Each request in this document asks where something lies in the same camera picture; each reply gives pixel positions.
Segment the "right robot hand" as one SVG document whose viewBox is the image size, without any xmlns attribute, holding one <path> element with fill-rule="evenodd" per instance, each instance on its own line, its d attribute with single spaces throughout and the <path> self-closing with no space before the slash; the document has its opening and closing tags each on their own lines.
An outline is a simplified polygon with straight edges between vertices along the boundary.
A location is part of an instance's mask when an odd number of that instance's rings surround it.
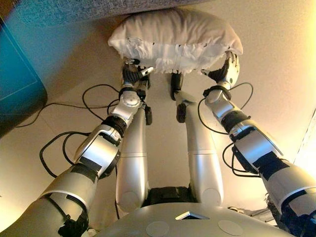
<svg viewBox="0 0 316 237">
<path fill-rule="evenodd" d="M 239 57 L 231 51 L 226 52 L 226 59 L 222 68 L 210 71 L 202 69 L 201 73 L 214 80 L 217 85 L 230 90 L 236 84 L 240 72 Z"/>
</svg>

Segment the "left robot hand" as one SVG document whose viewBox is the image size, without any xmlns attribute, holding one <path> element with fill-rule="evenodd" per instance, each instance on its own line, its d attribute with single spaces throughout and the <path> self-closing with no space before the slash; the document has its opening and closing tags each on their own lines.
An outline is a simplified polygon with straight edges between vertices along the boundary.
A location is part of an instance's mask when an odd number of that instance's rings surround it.
<svg viewBox="0 0 316 237">
<path fill-rule="evenodd" d="M 149 89 L 151 87 L 150 73 L 153 71 L 153 67 L 142 69 L 138 59 L 126 59 L 122 67 L 123 81 L 130 84 L 135 84 L 138 81 L 147 81 L 147 89 Z"/>
</svg>

